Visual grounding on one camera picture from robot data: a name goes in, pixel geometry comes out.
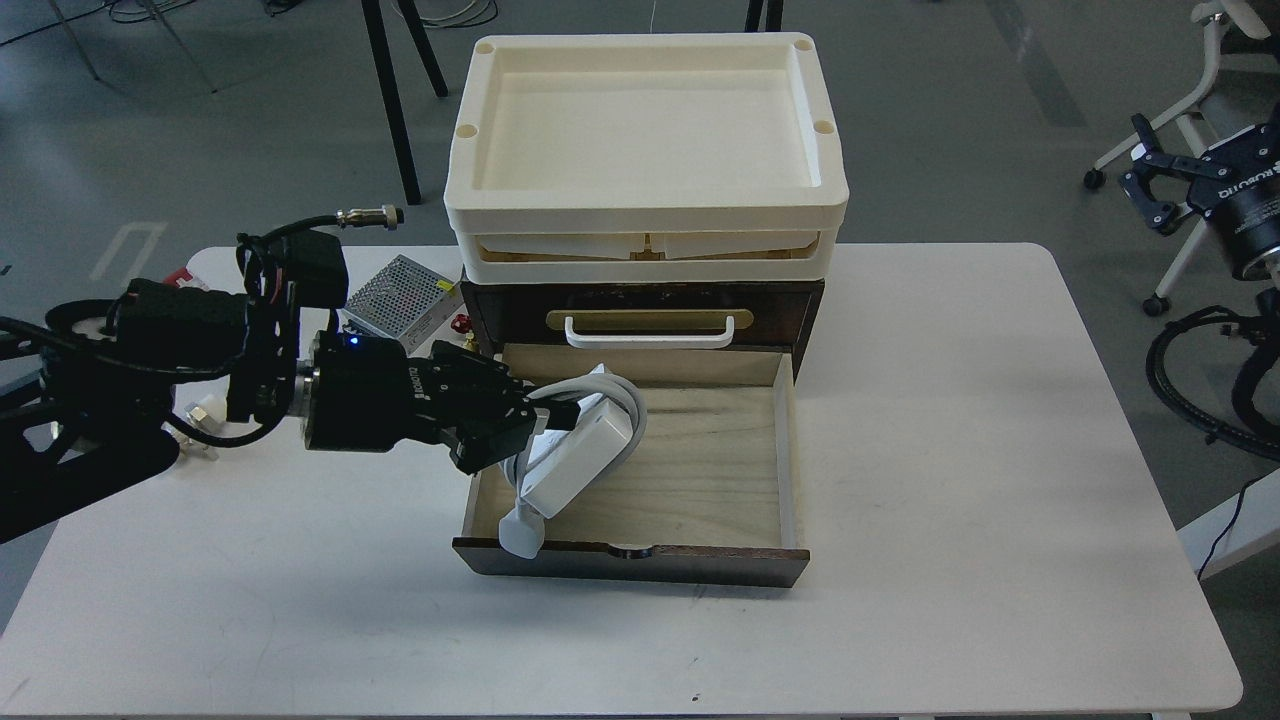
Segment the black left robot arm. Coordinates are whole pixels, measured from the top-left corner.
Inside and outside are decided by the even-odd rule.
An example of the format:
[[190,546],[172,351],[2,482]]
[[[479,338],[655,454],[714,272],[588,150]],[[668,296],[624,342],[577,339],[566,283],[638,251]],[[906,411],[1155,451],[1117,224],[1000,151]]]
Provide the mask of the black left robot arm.
[[399,342],[316,334],[300,360],[300,314],[335,313],[349,277],[330,225],[394,228],[390,205],[239,234],[244,292],[132,281],[118,299],[63,304],[42,325],[3,319],[3,359],[40,369],[3,387],[3,539],[13,541],[170,468],[179,436],[251,445],[287,416],[312,451],[444,445],[480,471],[545,428],[571,430],[576,402],[539,398],[507,365],[445,341],[426,357]]

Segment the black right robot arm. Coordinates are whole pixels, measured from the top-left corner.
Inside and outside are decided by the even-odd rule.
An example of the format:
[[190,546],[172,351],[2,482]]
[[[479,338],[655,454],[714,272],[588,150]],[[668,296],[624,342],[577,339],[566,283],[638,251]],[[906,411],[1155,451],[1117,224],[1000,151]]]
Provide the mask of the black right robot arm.
[[[1198,156],[1165,152],[1152,124],[1132,117],[1137,146],[1132,169],[1120,179],[1125,195],[1147,227],[1171,234],[1189,215],[1199,217],[1220,242],[1236,281],[1277,279],[1277,115],[1206,149]],[[1146,377],[1155,395],[1181,419],[1204,432],[1207,442],[1221,439],[1261,457],[1277,457],[1277,423],[1254,405],[1260,382],[1277,364],[1277,288],[1256,296],[1258,309],[1243,316],[1210,306],[1170,322],[1152,341]],[[1235,427],[1197,407],[1172,386],[1165,354],[1172,341],[1197,327],[1219,324],[1226,337],[1242,337],[1254,348],[1236,373],[1231,407],[1243,427]]]

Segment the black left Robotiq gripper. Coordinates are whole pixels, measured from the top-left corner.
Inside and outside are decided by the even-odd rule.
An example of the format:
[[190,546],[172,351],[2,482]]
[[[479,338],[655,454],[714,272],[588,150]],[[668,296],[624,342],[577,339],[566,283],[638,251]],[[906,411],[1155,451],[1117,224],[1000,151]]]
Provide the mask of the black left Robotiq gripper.
[[540,420],[577,425],[575,401],[534,391],[506,364],[445,341],[411,357],[394,340],[320,331],[303,374],[303,446],[384,454],[413,439],[444,445],[474,474],[525,451]]

